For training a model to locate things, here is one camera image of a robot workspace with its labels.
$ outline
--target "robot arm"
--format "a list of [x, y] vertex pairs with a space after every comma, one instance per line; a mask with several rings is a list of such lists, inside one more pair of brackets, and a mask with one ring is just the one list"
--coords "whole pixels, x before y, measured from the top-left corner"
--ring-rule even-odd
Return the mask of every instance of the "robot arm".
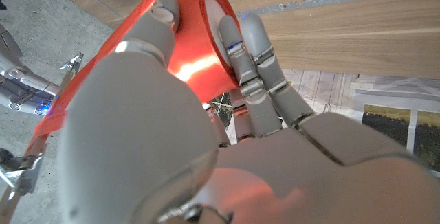
[[[158, 0], [72, 100], [58, 156], [66, 223], [440, 221], [436, 179], [378, 132], [315, 115], [254, 15], [242, 33], [231, 17], [219, 24], [240, 83], [231, 93], [240, 143], [219, 149], [212, 109], [165, 69], [178, 17], [175, 0]], [[409, 190], [422, 212], [399, 205], [416, 200]]]
[[11, 34], [0, 25], [0, 104], [17, 111], [43, 115], [60, 87], [36, 75]]

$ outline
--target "metallic robot arm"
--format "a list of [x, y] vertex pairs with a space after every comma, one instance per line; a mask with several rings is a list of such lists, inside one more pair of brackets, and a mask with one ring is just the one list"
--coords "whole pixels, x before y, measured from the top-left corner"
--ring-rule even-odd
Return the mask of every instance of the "metallic robot arm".
[[60, 87], [36, 75], [21, 61], [23, 56], [11, 34], [0, 25], [0, 104], [43, 115]]

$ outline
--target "gray floor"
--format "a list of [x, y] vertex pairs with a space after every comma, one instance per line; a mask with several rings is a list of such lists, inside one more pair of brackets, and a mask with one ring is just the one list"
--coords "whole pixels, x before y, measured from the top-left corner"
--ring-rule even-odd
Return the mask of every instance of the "gray floor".
[[[32, 71], [61, 83], [65, 71], [58, 69], [78, 52], [88, 62], [112, 29], [69, 0], [3, 0], [0, 23], [13, 35], [23, 51], [21, 59]], [[0, 147], [15, 155], [24, 152], [41, 117], [0, 106]], [[56, 149], [53, 133], [34, 194], [24, 196], [12, 223], [61, 223], [58, 210]], [[6, 184], [0, 182], [3, 194]]]

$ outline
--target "red tape roll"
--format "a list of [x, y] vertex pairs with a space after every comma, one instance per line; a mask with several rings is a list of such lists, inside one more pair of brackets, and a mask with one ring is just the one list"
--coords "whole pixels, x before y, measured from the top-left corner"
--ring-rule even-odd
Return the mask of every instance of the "red tape roll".
[[[28, 150], [40, 136], [61, 128], [66, 115], [65, 109], [87, 75], [100, 60], [113, 51], [133, 24], [148, 12], [154, 1], [143, 0], [107, 39], [98, 54], [67, 85], [63, 94], [52, 104], [48, 114], [35, 128]], [[201, 102], [206, 102], [236, 88], [237, 82], [232, 69], [220, 59], [221, 54], [215, 46], [207, 21], [204, 0], [178, 0], [178, 2], [181, 8], [181, 20], [175, 37], [175, 52], [168, 70], [186, 82]], [[227, 0], [217, 0], [217, 2], [226, 14], [235, 17]]]
[[[233, 69], [217, 48], [208, 22], [205, 0], [177, 0], [180, 24], [168, 71], [186, 82], [201, 102], [238, 87]], [[216, 0], [235, 18], [228, 0]]]

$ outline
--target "metal bracket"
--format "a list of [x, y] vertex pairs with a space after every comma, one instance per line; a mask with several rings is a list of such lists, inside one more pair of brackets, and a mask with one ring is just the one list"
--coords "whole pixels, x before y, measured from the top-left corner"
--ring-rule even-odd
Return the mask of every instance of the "metal bracket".
[[34, 192], [46, 146], [47, 144], [42, 147], [38, 155], [10, 158], [9, 161], [13, 160], [11, 164], [19, 165], [16, 170], [8, 170], [12, 168], [3, 164], [0, 166], [0, 177], [13, 189], [13, 192], [18, 192], [21, 196]]
[[63, 66], [60, 67], [60, 69], [70, 68], [75, 71], [75, 74], [78, 74], [78, 71], [80, 69], [81, 62], [83, 61], [84, 54], [78, 53], [75, 57], [68, 60]]

